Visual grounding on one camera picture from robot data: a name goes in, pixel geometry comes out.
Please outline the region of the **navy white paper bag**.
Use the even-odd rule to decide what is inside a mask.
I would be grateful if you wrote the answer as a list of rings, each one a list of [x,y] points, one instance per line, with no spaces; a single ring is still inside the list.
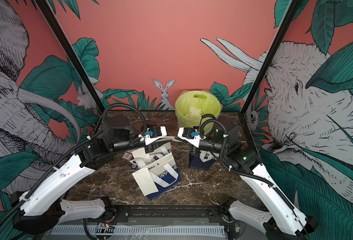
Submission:
[[[172,153],[163,156],[143,168],[147,168],[149,170],[158,189],[157,193],[145,196],[150,201],[165,193],[170,188],[176,186],[182,180],[180,171]]]
[[[217,157],[210,152],[198,151],[189,153],[189,168],[208,170],[216,161]]]
[[[132,168],[138,168],[141,169],[153,162],[155,162],[156,160],[162,158],[163,156],[169,154],[171,152],[171,143],[169,141],[167,141],[166,144],[164,144],[163,146],[161,146],[160,148],[156,149],[154,152],[150,152],[147,153],[149,154],[149,157],[146,159],[132,159],[129,162],[132,165]]]

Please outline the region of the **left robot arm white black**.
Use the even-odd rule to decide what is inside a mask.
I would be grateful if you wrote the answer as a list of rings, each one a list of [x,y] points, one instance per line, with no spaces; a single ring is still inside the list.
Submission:
[[[142,131],[136,133],[121,116],[107,118],[117,107],[137,113],[142,121]],[[102,128],[89,140],[76,145],[56,161],[31,190],[17,196],[13,207],[0,219],[3,224],[12,219],[12,226],[24,235],[42,234],[59,223],[77,219],[112,219],[114,206],[107,197],[95,201],[71,204],[61,198],[75,184],[114,160],[115,153],[144,148],[152,152],[157,141],[166,137],[165,127],[148,127],[143,113],[129,104],[115,103],[107,106],[101,116]]]

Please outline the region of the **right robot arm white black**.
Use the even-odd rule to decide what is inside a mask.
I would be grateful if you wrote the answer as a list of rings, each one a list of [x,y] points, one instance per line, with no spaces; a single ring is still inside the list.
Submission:
[[[223,206],[230,220],[258,229],[269,240],[304,240],[316,230],[318,221],[286,197],[259,155],[239,141],[239,128],[230,119],[204,115],[199,126],[180,128],[178,137],[192,146],[194,156],[209,153],[227,171],[241,177],[268,209],[260,211],[232,198]]]

